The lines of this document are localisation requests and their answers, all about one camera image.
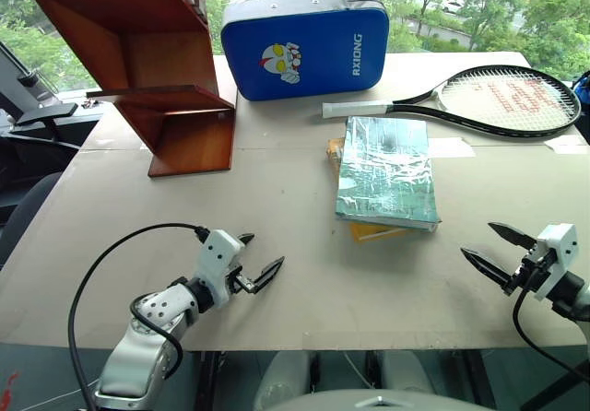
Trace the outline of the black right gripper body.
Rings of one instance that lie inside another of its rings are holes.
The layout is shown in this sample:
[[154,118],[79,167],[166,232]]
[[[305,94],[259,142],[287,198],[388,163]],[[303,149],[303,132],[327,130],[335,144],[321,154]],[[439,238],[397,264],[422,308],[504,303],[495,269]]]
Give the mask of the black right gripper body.
[[525,288],[537,293],[550,276],[549,269],[557,262],[557,252],[553,248],[532,246],[526,250],[520,266],[511,276],[509,293],[517,288]]

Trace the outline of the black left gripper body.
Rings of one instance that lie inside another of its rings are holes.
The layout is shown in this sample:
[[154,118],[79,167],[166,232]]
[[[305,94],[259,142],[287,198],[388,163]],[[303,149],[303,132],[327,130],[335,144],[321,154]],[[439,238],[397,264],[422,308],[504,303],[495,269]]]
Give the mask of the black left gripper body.
[[237,294],[245,291],[249,294],[256,293],[256,284],[252,279],[242,274],[242,266],[232,268],[226,277],[226,285],[230,294]]

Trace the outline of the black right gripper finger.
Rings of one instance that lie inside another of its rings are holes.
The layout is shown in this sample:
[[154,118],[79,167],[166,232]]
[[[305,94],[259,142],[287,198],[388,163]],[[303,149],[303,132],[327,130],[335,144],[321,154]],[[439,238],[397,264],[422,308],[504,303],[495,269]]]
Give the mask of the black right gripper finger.
[[537,244],[537,240],[521,230],[501,222],[489,222],[488,225],[503,239],[513,245],[520,246],[525,250],[532,250]]
[[460,248],[460,251],[474,268],[496,283],[507,296],[512,294],[513,289],[509,288],[512,280],[511,275],[498,267],[493,261],[491,261],[491,259],[479,252],[463,247]]

